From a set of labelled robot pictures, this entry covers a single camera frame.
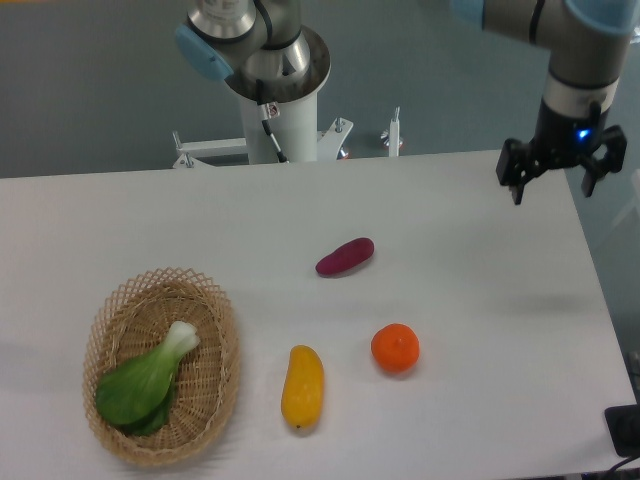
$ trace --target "purple sweet potato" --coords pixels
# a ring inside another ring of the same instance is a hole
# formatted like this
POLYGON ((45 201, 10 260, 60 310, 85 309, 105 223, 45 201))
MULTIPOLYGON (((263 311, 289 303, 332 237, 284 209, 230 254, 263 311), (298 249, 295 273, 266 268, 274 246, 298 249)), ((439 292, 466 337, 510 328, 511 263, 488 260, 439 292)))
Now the purple sweet potato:
POLYGON ((373 255, 373 241, 370 238, 356 238, 330 253, 316 265, 316 272, 330 277, 357 267, 373 255))

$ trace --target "orange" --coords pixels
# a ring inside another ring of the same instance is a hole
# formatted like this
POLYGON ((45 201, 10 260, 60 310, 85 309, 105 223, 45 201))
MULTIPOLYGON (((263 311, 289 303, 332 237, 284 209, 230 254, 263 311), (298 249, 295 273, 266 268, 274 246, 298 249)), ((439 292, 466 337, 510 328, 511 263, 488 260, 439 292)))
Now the orange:
POLYGON ((389 373, 400 373, 418 361, 420 342, 409 327, 392 323, 373 336, 371 353, 380 368, 389 373))

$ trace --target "cable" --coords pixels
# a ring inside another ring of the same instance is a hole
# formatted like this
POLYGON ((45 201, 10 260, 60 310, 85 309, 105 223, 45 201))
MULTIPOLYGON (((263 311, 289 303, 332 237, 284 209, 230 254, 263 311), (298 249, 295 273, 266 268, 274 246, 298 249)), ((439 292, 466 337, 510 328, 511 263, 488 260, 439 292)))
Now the cable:
MULTIPOLYGON (((256 96, 258 105, 264 105, 266 102, 264 101, 264 83, 262 80, 256 80, 256 96)), ((262 128, 264 133, 267 134, 267 137, 271 139, 271 143, 273 144, 273 148, 276 150, 276 155, 278 156, 278 161, 280 163, 289 163, 289 159, 285 156, 280 148, 280 144, 278 140, 276 140, 276 136, 271 131, 271 127, 269 126, 269 120, 262 120, 262 128)))
POLYGON ((617 469, 619 469, 620 467, 624 467, 627 463, 631 463, 634 460, 638 460, 639 458, 640 458, 640 454, 639 455, 634 455, 632 457, 625 458, 620 463, 616 463, 613 467, 611 467, 607 471, 607 473, 605 473, 602 476, 602 478, 600 480, 611 480, 613 478, 613 474, 616 472, 617 469))

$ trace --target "blue joint cover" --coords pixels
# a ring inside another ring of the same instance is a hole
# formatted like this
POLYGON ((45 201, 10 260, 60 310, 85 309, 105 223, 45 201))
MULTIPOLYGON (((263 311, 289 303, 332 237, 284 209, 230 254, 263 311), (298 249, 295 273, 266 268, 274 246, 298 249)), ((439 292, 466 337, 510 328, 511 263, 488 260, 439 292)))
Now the blue joint cover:
POLYGON ((482 28, 484 24, 484 0, 451 0, 451 10, 458 17, 482 28))
POLYGON ((203 77, 220 82, 233 73, 224 58, 186 25, 176 30, 176 43, 184 58, 203 77))
POLYGON ((565 0, 583 23, 611 35, 629 35, 640 17, 640 0, 565 0))

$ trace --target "green leaf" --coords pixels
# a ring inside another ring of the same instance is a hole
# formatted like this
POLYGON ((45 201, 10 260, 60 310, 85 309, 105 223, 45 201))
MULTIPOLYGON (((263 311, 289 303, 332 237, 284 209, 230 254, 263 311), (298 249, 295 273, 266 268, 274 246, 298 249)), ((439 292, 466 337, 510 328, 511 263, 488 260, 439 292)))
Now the green leaf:
POLYGON ((169 420, 169 413, 175 400, 176 387, 172 382, 167 396, 149 415, 130 425, 122 425, 119 430, 125 435, 144 437, 160 430, 169 420))

